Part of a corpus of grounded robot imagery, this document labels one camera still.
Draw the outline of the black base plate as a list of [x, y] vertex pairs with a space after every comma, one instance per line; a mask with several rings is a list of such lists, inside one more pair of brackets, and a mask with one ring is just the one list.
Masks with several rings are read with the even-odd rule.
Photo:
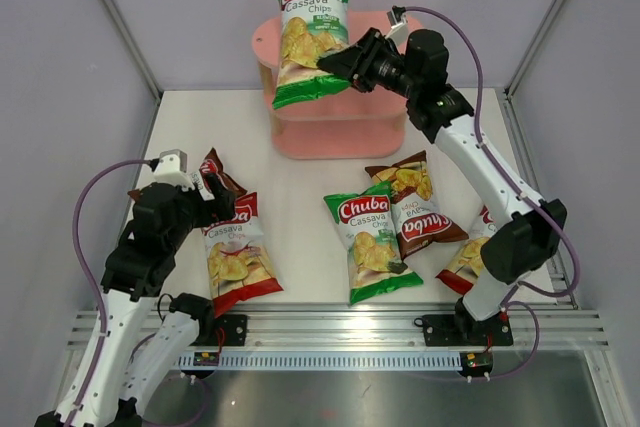
[[496, 315], [488, 320], [460, 323], [454, 314], [427, 314], [413, 320], [428, 347], [509, 347], [514, 345], [509, 320]]
[[205, 320], [194, 346], [206, 347], [242, 347], [247, 336], [248, 317], [241, 314], [225, 314], [219, 318]]

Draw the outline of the brown chips bag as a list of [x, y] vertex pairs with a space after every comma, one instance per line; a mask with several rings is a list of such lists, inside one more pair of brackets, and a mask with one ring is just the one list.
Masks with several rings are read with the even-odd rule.
[[367, 166], [364, 170], [374, 185], [390, 183], [391, 211], [402, 259], [434, 242], [468, 239], [467, 232], [441, 212], [425, 150], [391, 165]]
[[[201, 162], [200, 166], [195, 170], [189, 170], [187, 168], [188, 173], [194, 171], [199, 172], [203, 178], [204, 188], [198, 191], [201, 193], [202, 197], [205, 200], [212, 200], [214, 198], [205, 180], [205, 175], [210, 173], [216, 173], [221, 178], [225, 186], [236, 194], [236, 200], [242, 195], [246, 194], [246, 190], [241, 187], [228, 173], [225, 172], [224, 165], [220, 160], [215, 148], [212, 148], [209, 151], [204, 160]], [[153, 176], [153, 182], [151, 184], [143, 188], [131, 190], [127, 193], [127, 195], [131, 200], [135, 202], [135, 205], [138, 207], [151, 208], [152, 206], [156, 205], [162, 207], [168, 207], [169, 205], [172, 205], [177, 208], [177, 195], [179, 192], [188, 191], [182, 191], [178, 187], [173, 187], [169, 184], [156, 182]]]

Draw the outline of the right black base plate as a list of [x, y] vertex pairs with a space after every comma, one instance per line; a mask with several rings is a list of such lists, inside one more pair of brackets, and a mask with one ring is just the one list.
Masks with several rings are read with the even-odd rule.
[[427, 314], [413, 320], [428, 347], [509, 347], [514, 345], [509, 320], [496, 315], [488, 320], [460, 323], [454, 314]]

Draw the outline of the red chips bag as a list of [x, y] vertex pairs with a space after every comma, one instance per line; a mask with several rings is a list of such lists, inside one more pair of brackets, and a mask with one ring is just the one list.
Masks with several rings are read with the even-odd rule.
[[488, 208], [483, 206], [468, 231], [468, 239], [436, 278], [453, 292], [466, 294], [485, 269], [481, 248], [496, 232], [496, 224]]
[[217, 317], [239, 302], [283, 290], [265, 245], [257, 193], [239, 197], [232, 219], [213, 224], [202, 233]]

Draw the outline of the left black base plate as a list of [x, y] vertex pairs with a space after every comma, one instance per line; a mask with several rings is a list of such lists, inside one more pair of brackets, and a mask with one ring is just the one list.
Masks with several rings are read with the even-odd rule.
[[248, 317], [241, 314], [225, 314], [219, 318], [205, 320], [194, 346], [206, 347], [242, 347], [247, 336]]

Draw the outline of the red chips bag right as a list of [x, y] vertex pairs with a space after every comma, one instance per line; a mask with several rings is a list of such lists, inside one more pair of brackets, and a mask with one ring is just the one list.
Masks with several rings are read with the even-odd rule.
[[481, 248], [496, 232], [496, 224], [488, 208], [483, 206], [468, 231], [468, 239], [436, 278], [453, 292], [466, 294], [485, 269]]

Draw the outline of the green chips bag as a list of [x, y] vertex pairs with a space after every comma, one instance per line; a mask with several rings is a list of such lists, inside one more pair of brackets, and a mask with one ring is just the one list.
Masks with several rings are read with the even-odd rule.
[[349, 46], [349, 0], [278, 0], [280, 52], [272, 106], [338, 94], [348, 82], [321, 70], [317, 61]]
[[324, 197], [347, 252], [349, 303], [423, 284], [402, 260], [392, 215], [391, 183]]

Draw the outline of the pink three-tier shelf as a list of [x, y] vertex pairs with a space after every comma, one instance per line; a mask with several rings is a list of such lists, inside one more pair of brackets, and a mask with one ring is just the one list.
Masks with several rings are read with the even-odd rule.
[[263, 98], [277, 151], [299, 160], [380, 158], [395, 153], [405, 139], [405, 100], [376, 88], [369, 94], [348, 89], [319, 100], [274, 109], [280, 19], [253, 33]]

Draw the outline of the brown chips bag left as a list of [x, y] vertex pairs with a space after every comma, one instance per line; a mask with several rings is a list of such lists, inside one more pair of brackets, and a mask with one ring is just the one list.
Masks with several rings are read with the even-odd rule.
[[[214, 198], [205, 180], [205, 175], [210, 173], [216, 173], [221, 178], [225, 186], [236, 194], [236, 200], [242, 195], [246, 194], [246, 190], [241, 187], [228, 173], [225, 172], [224, 165], [220, 160], [215, 148], [212, 148], [209, 151], [204, 160], [201, 162], [200, 166], [195, 170], [189, 170], [187, 168], [188, 173], [194, 171], [199, 172], [203, 178], [204, 188], [198, 191], [201, 193], [202, 197], [205, 200], [212, 200]], [[177, 208], [177, 195], [179, 192], [188, 191], [182, 191], [178, 187], [173, 187], [169, 184], [156, 182], [153, 176], [153, 182], [151, 184], [143, 188], [131, 190], [127, 193], [127, 195], [131, 200], [135, 202], [135, 205], [138, 207], [151, 208], [152, 206], [156, 205], [162, 207], [168, 207], [169, 205], [172, 205]]]

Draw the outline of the brown chips bag right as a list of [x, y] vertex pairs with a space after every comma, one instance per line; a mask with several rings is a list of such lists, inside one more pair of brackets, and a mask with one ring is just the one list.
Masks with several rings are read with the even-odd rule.
[[390, 183], [391, 211], [402, 259], [434, 242], [468, 239], [467, 232], [441, 212], [425, 150], [391, 165], [367, 166], [364, 170], [374, 185]]

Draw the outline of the red chips bag left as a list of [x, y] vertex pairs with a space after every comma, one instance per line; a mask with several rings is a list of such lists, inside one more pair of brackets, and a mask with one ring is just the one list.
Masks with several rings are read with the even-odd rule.
[[232, 219], [213, 224], [202, 233], [217, 317], [239, 302], [283, 290], [265, 245], [257, 193], [239, 197]]

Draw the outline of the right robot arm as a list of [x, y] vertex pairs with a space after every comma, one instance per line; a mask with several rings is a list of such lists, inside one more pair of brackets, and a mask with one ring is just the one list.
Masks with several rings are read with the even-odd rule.
[[317, 66], [359, 92], [380, 86], [405, 98], [411, 123], [454, 162], [488, 208], [497, 231], [480, 249], [484, 270], [451, 316], [456, 336], [471, 344], [505, 319], [516, 286], [557, 253], [567, 210], [560, 200], [545, 200], [492, 153], [478, 125], [479, 108], [447, 81], [448, 61], [435, 31], [411, 32], [399, 53], [371, 28], [351, 46], [321, 55]]

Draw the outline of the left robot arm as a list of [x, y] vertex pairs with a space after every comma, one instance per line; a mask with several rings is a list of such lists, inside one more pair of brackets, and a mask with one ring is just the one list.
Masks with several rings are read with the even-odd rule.
[[155, 181], [140, 189], [132, 217], [107, 257], [99, 315], [79, 370], [58, 406], [39, 426], [140, 426], [155, 390], [191, 343], [215, 335], [210, 301], [181, 294], [148, 346], [134, 352], [137, 336], [188, 235], [234, 216], [236, 193], [216, 173], [194, 172], [184, 188]]

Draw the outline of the aluminium mounting rail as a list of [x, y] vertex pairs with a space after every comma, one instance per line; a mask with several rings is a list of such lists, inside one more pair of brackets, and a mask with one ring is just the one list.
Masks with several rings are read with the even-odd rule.
[[[248, 350], [403, 351], [425, 348], [417, 311], [245, 310]], [[543, 350], [607, 350], [600, 316], [589, 310], [536, 312]]]

